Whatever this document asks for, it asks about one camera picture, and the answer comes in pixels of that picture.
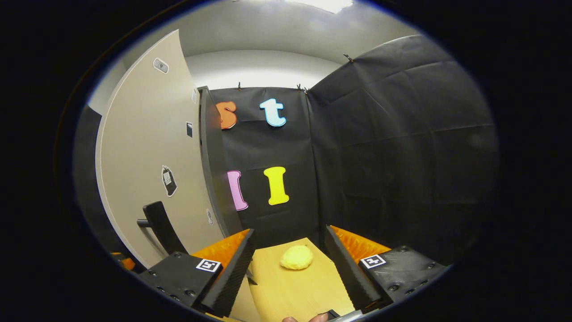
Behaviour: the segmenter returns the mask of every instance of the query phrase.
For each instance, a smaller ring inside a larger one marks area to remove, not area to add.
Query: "black metal plate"
[[[212,315],[223,317],[231,314],[232,305],[254,255],[255,248],[251,240],[253,233],[254,229],[250,229],[228,263],[228,267],[202,301],[204,309]]]
[[[330,226],[326,227],[325,247],[356,310],[367,313],[392,303],[390,297],[385,292],[379,292],[355,264]]]
[[[377,256],[385,263],[373,263],[378,266],[367,268],[362,260],[359,266],[374,285],[383,289],[395,302],[431,284],[447,268],[408,246]]]
[[[151,287],[174,300],[204,311],[199,303],[223,270],[223,266],[219,264],[213,272],[209,272],[197,268],[202,261],[202,258],[175,252],[139,276]]]
[[[329,310],[329,311],[328,311],[328,321],[333,320],[333,319],[335,319],[335,318],[337,318],[337,317],[340,317],[340,315],[337,314],[336,311],[334,311],[334,310]]]

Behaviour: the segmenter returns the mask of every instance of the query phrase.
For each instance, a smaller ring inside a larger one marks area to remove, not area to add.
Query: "binder clip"
[[[353,59],[350,56],[348,56],[348,54],[344,54],[344,56],[349,60],[349,62],[353,62]]]

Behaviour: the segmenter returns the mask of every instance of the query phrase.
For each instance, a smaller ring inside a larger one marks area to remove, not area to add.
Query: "yellow sponge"
[[[280,265],[290,269],[303,269],[312,263],[313,254],[310,248],[304,245],[296,245],[288,248],[280,259]]]

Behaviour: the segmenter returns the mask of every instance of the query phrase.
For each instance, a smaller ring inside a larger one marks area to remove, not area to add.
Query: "black sticker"
[[[165,190],[167,191],[167,197],[171,197],[175,191],[177,191],[177,183],[175,183],[173,172],[168,166],[163,166],[162,177]]]
[[[186,123],[186,134],[190,137],[193,137],[193,123],[191,122]]]

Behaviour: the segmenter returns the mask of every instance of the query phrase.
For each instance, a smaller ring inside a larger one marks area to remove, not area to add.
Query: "wooden board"
[[[312,251],[314,258],[306,269],[280,265],[282,254],[294,245],[307,245]],[[252,274],[258,285],[251,285],[251,292],[263,322],[280,322],[287,316],[304,322],[331,309],[339,315],[355,310],[336,266],[307,238],[257,249]]]
[[[235,304],[232,306],[231,314],[229,317],[216,317],[210,315],[215,319],[225,322],[261,322],[262,319],[256,309],[254,300],[252,298],[251,290],[248,287],[248,279],[246,276],[243,278],[240,285],[239,293],[236,295]]]

